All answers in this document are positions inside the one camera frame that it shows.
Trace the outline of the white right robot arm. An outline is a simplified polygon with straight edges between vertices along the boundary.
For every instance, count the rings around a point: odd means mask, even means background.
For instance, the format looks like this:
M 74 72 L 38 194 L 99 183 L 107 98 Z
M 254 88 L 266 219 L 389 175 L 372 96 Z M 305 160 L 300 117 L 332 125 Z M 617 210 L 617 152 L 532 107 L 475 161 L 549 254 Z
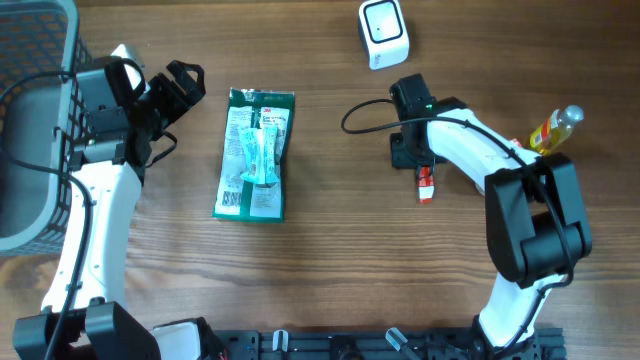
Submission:
M 542 156 L 499 135 L 459 99 L 392 99 L 399 132 L 396 168 L 431 169 L 443 158 L 484 194 L 486 240 L 497 270 L 474 320 L 474 355 L 506 359 L 537 348 L 534 324 L 547 296 L 569 286 L 590 255 L 592 235 L 574 164 Z

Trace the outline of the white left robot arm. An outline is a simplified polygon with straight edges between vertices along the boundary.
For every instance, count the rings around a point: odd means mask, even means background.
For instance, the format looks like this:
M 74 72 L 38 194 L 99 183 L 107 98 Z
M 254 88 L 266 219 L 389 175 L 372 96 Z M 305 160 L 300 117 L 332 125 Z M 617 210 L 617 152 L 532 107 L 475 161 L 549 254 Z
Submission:
M 23 359 L 208 359 L 224 348 L 202 318 L 147 330 L 124 307 L 130 223 L 157 160 L 150 144 L 206 93 L 197 64 L 174 60 L 166 74 L 133 84 L 127 70 L 137 66 L 107 57 L 70 76 L 85 98 L 86 128 L 54 173 L 71 187 L 70 218 L 41 313 L 16 322 Z

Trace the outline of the red white small packet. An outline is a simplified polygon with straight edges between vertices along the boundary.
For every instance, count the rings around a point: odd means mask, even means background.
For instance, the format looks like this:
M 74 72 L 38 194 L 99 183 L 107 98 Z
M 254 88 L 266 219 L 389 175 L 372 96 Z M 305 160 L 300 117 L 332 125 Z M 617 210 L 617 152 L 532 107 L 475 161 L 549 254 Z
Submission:
M 435 192 L 432 168 L 423 166 L 418 172 L 418 199 L 421 204 L 428 204 L 432 201 Z

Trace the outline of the green lid jar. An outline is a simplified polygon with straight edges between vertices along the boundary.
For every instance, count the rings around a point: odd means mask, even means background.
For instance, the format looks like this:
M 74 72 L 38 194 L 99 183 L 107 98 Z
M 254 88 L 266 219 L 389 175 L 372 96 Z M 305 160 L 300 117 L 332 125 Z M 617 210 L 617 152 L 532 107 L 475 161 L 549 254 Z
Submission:
M 477 191 L 478 191 L 482 196 L 485 196 L 485 191 L 484 191 L 484 189 L 483 189 L 479 184 L 477 184 L 477 183 L 476 183 L 476 184 L 475 184 L 475 187 L 476 187 Z

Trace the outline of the teal white small packet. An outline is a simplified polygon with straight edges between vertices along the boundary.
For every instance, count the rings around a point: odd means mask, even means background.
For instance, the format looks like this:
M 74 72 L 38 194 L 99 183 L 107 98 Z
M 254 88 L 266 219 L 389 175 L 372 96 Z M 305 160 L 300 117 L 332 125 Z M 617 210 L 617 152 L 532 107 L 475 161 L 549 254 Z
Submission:
M 244 181 L 260 187 L 272 187 L 280 181 L 276 173 L 277 128 L 247 128 L 240 131 L 246 167 L 241 173 Z

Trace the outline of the yellow dish soap bottle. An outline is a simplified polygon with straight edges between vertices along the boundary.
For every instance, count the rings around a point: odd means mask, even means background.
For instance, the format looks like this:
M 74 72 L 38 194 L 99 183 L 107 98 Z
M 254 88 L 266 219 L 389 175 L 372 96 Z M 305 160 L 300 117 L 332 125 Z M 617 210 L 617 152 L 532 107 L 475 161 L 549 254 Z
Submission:
M 556 109 L 529 137 L 529 148 L 541 155 L 551 154 L 572 134 L 584 120 L 584 111 L 578 105 Z

